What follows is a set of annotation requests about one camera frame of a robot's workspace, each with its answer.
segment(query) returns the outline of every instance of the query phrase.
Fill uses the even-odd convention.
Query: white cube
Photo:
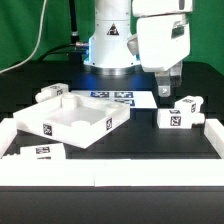
[[[192,124],[203,124],[204,114],[188,114],[178,109],[159,109],[157,124],[159,128],[190,129]]]
[[[203,102],[204,100],[200,96],[187,96],[175,102],[174,108],[185,111],[186,113],[199,113]]]

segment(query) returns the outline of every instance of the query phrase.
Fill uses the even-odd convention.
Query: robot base
[[[87,72],[94,72],[96,74],[101,74],[101,75],[117,76],[117,75],[125,75],[132,72],[142,71],[142,66],[139,64],[139,65],[133,65],[131,67],[126,67],[126,68],[100,68],[100,67],[84,64],[84,70]]]

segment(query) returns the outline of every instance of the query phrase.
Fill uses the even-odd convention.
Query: white tray
[[[19,130],[87,148],[127,121],[130,106],[65,93],[13,116]]]

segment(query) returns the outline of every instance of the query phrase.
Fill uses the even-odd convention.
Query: white platform
[[[127,104],[69,94],[14,113],[17,129],[87,148],[130,118]]]
[[[0,186],[224,186],[221,159],[0,162]]]

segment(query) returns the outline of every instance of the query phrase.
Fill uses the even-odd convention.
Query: cable
[[[45,14],[45,9],[46,9],[47,1],[48,0],[44,0],[44,3],[43,3],[43,8],[42,8],[41,17],[40,17],[39,34],[38,34],[37,43],[36,43],[36,46],[35,46],[35,48],[33,50],[33,53],[26,60],[20,62],[19,64],[14,65],[12,67],[9,67],[9,68],[6,68],[6,69],[0,71],[0,74],[3,73],[3,72],[7,72],[9,70],[12,70],[12,69],[15,69],[15,68],[20,67],[21,65],[25,64],[26,62],[28,62],[34,56],[34,54],[36,53],[36,51],[37,51],[37,49],[38,49],[38,47],[40,45],[40,40],[41,40],[41,36],[42,36],[43,22],[44,22],[44,14]]]
[[[70,8],[71,29],[72,29],[71,41],[74,44],[77,41],[79,41],[79,32],[77,29],[76,9],[74,0],[69,0],[69,8]]]
[[[37,61],[43,61],[43,59],[48,56],[49,54],[57,51],[57,50],[61,50],[61,49],[64,49],[64,48],[69,48],[69,47],[75,47],[76,45],[75,44],[63,44],[63,45],[60,45],[58,47],[54,47],[52,49],[50,49],[49,51],[47,51],[45,54],[43,54],[42,56],[40,56]]]

